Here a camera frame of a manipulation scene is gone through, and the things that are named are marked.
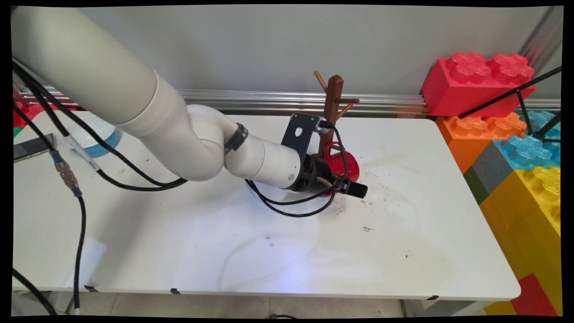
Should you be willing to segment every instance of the smartphone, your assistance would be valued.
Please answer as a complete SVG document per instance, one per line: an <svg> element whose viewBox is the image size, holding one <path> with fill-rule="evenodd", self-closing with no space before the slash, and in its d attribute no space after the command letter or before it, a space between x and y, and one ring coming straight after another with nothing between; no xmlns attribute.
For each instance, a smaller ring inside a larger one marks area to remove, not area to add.
<svg viewBox="0 0 574 323"><path fill-rule="evenodd" d="M46 138L52 144L52 147L56 148L56 137L54 134L51 133L47 135ZM49 150L40 138L24 141L23 143L14 145L14 162L37 156Z"/></svg>

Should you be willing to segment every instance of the gray wall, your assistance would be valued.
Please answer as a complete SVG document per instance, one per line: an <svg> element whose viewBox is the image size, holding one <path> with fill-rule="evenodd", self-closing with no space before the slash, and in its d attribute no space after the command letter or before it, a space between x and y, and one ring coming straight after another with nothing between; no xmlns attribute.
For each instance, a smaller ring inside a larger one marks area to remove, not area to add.
<svg viewBox="0 0 574 323"><path fill-rule="evenodd" d="M562 65L562 45L552 55L546 66L540 70L538 75L542 75L556 67ZM561 98L562 73L551 76L548 79L536 84L536 91L532 93L532 98Z"/></svg>
<svg viewBox="0 0 574 323"><path fill-rule="evenodd" d="M81 10L177 89L418 94L438 57L518 52L547 7L204 5Z"/></svg>

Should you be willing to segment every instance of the stain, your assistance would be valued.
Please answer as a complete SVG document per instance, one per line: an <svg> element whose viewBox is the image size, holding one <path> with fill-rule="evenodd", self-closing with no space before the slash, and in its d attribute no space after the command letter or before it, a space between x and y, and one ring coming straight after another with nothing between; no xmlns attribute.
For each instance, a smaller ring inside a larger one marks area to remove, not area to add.
<svg viewBox="0 0 574 323"><path fill-rule="evenodd" d="M339 208L339 210L337 210L337 213L336 213L335 215L338 216L338 215L341 214L343 211L345 211L345 207L344 207L344 206L341 206L341 207Z"/></svg>

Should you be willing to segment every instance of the gray lego block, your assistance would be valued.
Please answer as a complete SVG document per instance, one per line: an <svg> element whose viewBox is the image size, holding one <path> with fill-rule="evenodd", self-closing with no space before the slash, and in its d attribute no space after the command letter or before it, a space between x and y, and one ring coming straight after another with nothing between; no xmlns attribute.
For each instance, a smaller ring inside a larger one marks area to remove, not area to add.
<svg viewBox="0 0 574 323"><path fill-rule="evenodd" d="M493 141L488 143L472 167L488 194L492 193L513 170Z"/></svg>

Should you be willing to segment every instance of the table leg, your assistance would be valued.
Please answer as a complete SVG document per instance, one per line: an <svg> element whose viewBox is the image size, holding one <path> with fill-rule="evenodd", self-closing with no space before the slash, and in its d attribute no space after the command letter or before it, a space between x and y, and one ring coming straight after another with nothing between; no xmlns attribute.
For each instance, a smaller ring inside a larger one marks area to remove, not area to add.
<svg viewBox="0 0 574 323"><path fill-rule="evenodd" d="M55 310L67 313L72 305L72 298L72 291L53 291L48 297L48 302L54 306Z"/></svg>
<svg viewBox="0 0 574 323"><path fill-rule="evenodd" d="M494 303L491 301L436 301L425 308L423 301L401 300L407 317L470 316Z"/></svg>

